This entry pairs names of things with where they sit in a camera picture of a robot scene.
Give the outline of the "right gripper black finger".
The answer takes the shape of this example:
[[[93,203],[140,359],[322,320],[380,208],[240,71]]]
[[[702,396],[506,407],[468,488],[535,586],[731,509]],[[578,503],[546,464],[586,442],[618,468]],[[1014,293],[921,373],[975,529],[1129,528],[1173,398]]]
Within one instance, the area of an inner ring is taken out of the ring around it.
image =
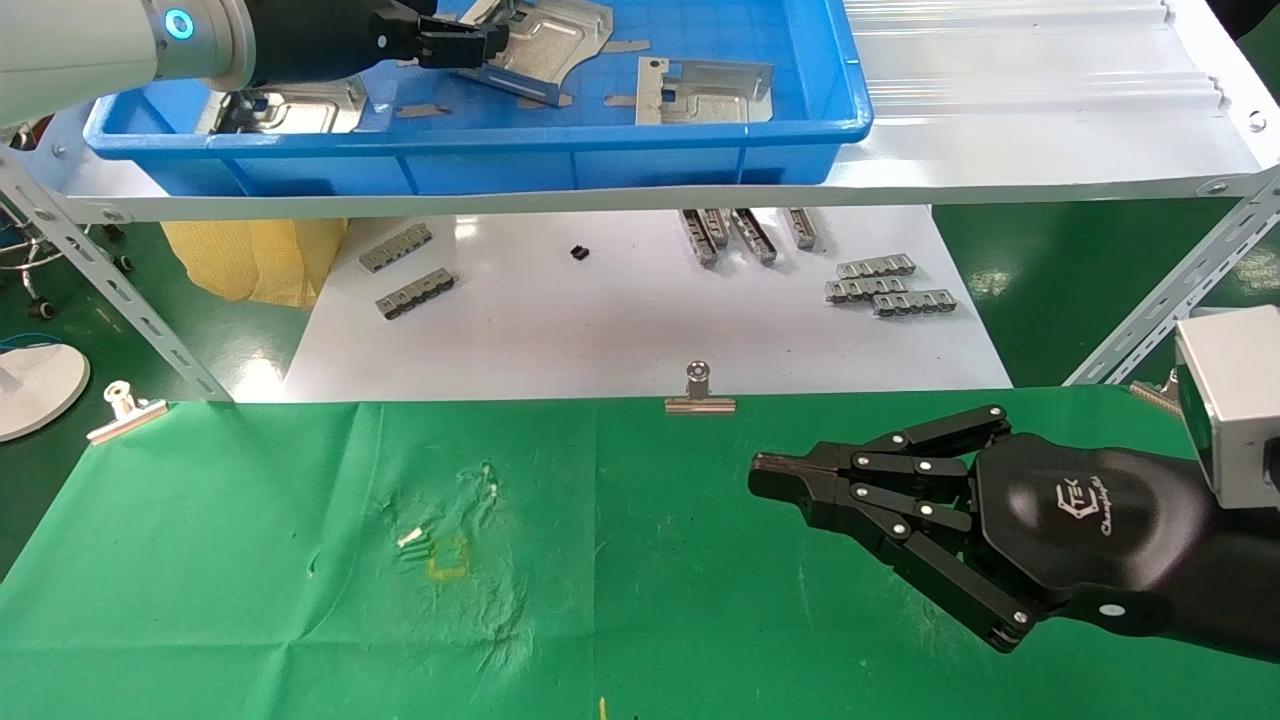
[[[1001,653],[1036,626],[1033,607],[972,565],[979,538],[966,480],[940,500],[852,480],[751,480],[750,491],[795,505],[810,528],[856,541]]]
[[[964,456],[1010,436],[1012,425],[998,405],[987,405],[890,430],[859,445],[819,442],[803,456],[759,454],[754,471],[785,475],[831,474],[846,478],[964,478]]]

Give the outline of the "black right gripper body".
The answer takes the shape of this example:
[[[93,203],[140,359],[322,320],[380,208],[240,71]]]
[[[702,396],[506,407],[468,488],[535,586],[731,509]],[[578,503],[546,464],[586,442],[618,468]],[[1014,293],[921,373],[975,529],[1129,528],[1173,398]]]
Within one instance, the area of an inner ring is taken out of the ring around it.
[[[974,469],[982,536],[1039,614],[1172,635],[1176,575],[1216,511],[1196,462],[1010,437]]]

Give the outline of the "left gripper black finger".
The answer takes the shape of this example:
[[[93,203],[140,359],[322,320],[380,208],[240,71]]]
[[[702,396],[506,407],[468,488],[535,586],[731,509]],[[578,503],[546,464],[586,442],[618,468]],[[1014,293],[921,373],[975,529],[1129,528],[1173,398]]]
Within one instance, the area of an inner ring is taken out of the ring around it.
[[[506,50],[507,40],[424,40],[415,60],[424,68],[472,69]]]
[[[471,26],[434,15],[420,15],[417,20],[417,33],[424,42],[439,44],[467,40],[484,44],[494,31],[494,26]]]

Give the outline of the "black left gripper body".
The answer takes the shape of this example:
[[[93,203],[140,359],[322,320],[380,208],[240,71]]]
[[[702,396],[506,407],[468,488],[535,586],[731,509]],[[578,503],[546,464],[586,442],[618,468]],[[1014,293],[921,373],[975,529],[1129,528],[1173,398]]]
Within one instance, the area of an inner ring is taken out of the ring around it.
[[[342,79],[392,58],[421,13],[399,1],[247,1],[253,31],[250,87]]]

